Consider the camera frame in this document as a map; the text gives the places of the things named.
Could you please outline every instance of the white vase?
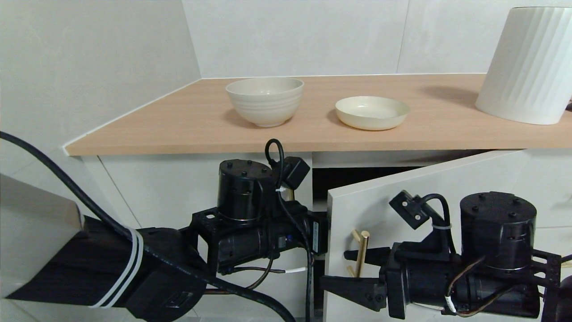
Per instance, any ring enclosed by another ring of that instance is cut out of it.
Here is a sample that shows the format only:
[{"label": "white vase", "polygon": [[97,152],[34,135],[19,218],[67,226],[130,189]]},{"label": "white vase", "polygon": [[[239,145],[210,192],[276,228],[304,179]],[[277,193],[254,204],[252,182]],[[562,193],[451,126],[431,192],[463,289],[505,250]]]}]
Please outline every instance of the white vase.
[{"label": "white vase", "polygon": [[560,121],[572,97],[572,8],[512,8],[476,107],[531,124]]}]

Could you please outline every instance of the bowl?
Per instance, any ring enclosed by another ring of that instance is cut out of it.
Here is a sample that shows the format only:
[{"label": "bowl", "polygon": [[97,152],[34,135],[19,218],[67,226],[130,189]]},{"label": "bowl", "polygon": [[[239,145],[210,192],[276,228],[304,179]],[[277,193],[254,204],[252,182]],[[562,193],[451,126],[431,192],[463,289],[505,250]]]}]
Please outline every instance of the bowl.
[{"label": "bowl", "polygon": [[289,120],[300,105],[304,82],[291,77],[259,77],[236,81],[227,94],[236,112],[259,127]]},{"label": "bowl", "polygon": [[339,100],[336,113],[343,123],[370,131],[381,131],[398,126],[410,112],[401,101],[377,96],[354,96]]}]

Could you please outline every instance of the white cable tie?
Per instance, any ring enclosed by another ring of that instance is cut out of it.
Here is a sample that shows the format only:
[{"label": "white cable tie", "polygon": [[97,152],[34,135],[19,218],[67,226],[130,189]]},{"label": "white cable tie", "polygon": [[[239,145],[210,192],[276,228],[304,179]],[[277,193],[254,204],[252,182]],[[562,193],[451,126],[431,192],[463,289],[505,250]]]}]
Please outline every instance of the white cable tie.
[{"label": "white cable tie", "polygon": [[453,304],[453,300],[451,299],[451,297],[446,296],[445,301],[447,302],[447,306],[449,307],[449,310],[451,310],[451,312],[453,312],[453,313],[457,313],[457,309],[455,309],[455,304]]},{"label": "white cable tie", "polygon": [[141,261],[143,260],[143,236],[137,230],[134,230],[131,228],[129,230],[135,231],[135,234],[137,235],[137,241],[138,241],[138,243],[137,243],[138,250],[137,250],[137,259],[135,261],[135,268],[131,271],[131,274],[127,277],[127,280],[125,281],[125,283],[123,283],[123,286],[121,286],[119,291],[117,291],[117,294],[115,294],[113,299],[111,301],[109,301],[109,303],[107,303],[107,305],[104,306],[104,308],[112,307],[113,304],[115,304],[117,302],[117,300],[119,300],[121,295],[123,295],[123,292],[125,292],[125,289],[127,288],[127,286],[129,286],[131,281],[133,281],[133,279],[135,278],[135,275],[137,275],[137,272],[139,271],[139,267],[141,267]]},{"label": "white cable tie", "polygon": [[293,268],[293,269],[285,269],[284,270],[284,274],[290,274],[290,273],[298,273],[298,272],[303,272],[306,270],[306,267],[299,267],[299,268]]},{"label": "white cable tie", "polygon": [[121,273],[121,275],[119,276],[119,278],[117,279],[115,284],[113,284],[113,286],[109,289],[109,291],[100,299],[100,301],[95,303],[94,305],[90,306],[89,308],[98,308],[103,303],[105,303],[105,301],[107,301],[109,299],[109,297],[111,295],[113,295],[113,293],[121,285],[123,280],[125,280],[127,273],[129,273],[129,271],[133,267],[133,262],[135,262],[135,257],[137,255],[137,245],[139,243],[139,239],[137,238],[137,235],[136,235],[137,231],[136,230],[129,228],[129,231],[131,232],[131,241],[132,241],[131,256],[129,257],[129,262],[127,262],[127,266],[125,267],[125,270],[123,271],[123,273]]},{"label": "white cable tie", "polygon": [[448,226],[437,226],[436,224],[432,223],[431,224],[433,226],[433,228],[435,229],[440,229],[440,230],[449,230],[451,229],[452,225],[448,225]]}]

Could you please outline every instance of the cabinet door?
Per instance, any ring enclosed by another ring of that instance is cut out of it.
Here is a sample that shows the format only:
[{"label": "cabinet door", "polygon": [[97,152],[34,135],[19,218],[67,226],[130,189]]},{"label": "cabinet door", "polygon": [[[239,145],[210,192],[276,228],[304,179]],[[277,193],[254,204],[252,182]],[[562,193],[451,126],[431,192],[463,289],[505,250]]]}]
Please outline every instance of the cabinet door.
[{"label": "cabinet door", "polygon": [[[355,262],[346,261],[343,252],[357,249],[351,237],[352,229],[370,232],[369,248],[391,246],[401,241],[421,241],[431,231],[429,223],[412,230],[389,206],[388,202],[401,190],[405,189],[412,195],[440,193],[445,196],[451,210],[453,238],[460,252],[459,202],[466,195],[486,191],[516,192],[539,209],[538,227],[564,227],[572,226],[571,182],[572,150],[491,151],[330,190],[328,211],[332,225],[325,273],[348,276],[346,267]],[[429,204],[435,210],[441,210],[438,201],[430,201]],[[546,233],[543,231],[544,238],[548,238],[549,234]],[[554,246],[555,252],[558,249],[572,253],[572,227],[560,228],[558,233],[559,237],[553,241],[536,240],[535,244],[542,244],[548,252]],[[379,267],[366,264],[362,276],[376,277],[378,274]],[[324,314],[328,322],[392,320],[386,309],[370,311],[326,293]],[[491,317],[480,314],[472,319],[485,321]],[[499,322],[517,320],[513,317],[493,317],[494,321]],[[454,317],[441,316],[439,311],[407,306],[407,321],[451,319]]]}]

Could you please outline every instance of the white cabinet panel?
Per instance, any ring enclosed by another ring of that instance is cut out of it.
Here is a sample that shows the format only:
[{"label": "white cabinet panel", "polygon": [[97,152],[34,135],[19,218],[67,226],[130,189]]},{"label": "white cabinet panel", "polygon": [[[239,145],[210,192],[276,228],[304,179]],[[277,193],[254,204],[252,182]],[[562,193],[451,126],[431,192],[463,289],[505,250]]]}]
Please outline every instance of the white cabinet panel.
[{"label": "white cabinet panel", "polygon": [[[312,166],[310,153],[296,153]],[[264,154],[101,156],[125,202],[142,227],[183,228],[192,214],[216,206],[219,164],[227,159],[250,159],[266,164]],[[312,173],[296,190],[296,199],[312,207]],[[199,243],[206,254],[206,244]],[[267,260],[252,266],[266,267]],[[305,266],[303,249],[293,249],[274,261],[275,268]],[[247,286],[260,272],[239,272],[223,279]],[[284,304],[295,316],[304,315],[305,273],[270,274],[257,290]],[[237,296],[205,296],[195,307],[199,316],[275,317],[274,311]]]},{"label": "white cabinet panel", "polygon": [[[389,200],[404,189],[412,195],[440,193],[445,196],[451,210],[452,232],[458,252],[459,202],[473,193],[516,193],[531,201],[539,210],[538,227],[566,226],[569,212],[566,215],[565,211],[569,204],[565,194],[567,191],[572,194],[569,191],[572,187],[571,154],[572,151],[568,150],[491,151],[330,190],[328,211],[331,213],[332,228],[325,273],[348,276],[346,266],[354,262],[344,260],[343,252],[357,249],[350,235],[352,229],[371,233],[369,248],[392,246],[400,241],[420,241],[431,231],[429,224],[412,230],[389,206]],[[438,203],[432,206],[437,211],[441,210]],[[572,227],[539,228],[535,248],[560,254],[572,253]],[[366,265],[362,276],[375,277],[378,273],[378,267]],[[564,274],[570,273],[569,270],[564,271]],[[356,317],[361,321],[390,319],[387,310],[380,313],[370,311],[330,293],[325,296],[325,317],[328,322],[348,321]],[[491,318],[499,322],[518,320],[484,314],[472,319],[490,321]],[[443,317],[437,311],[431,314],[413,305],[407,307],[407,321],[451,319],[455,318]]]},{"label": "white cabinet panel", "polygon": [[572,149],[526,153],[530,162],[512,192],[536,206],[538,227],[572,226]]},{"label": "white cabinet panel", "polygon": [[[428,223],[412,230],[389,206],[389,201],[403,189],[412,195],[440,193],[447,198],[453,238],[460,249],[460,200],[482,191],[510,191],[528,160],[528,154],[523,151],[492,151],[330,190],[328,209],[332,229],[325,273],[348,276],[346,266],[354,262],[346,261],[343,252],[357,249],[350,235],[354,228],[371,233],[369,248],[392,246],[400,241],[421,241],[431,231]],[[430,203],[435,210],[441,210],[440,205]],[[362,276],[378,274],[379,267],[366,265]],[[350,321],[356,317],[371,322],[389,319],[387,310],[374,312],[328,292],[324,307],[328,322]],[[429,319],[431,315],[426,310],[407,307],[407,321]]]}]

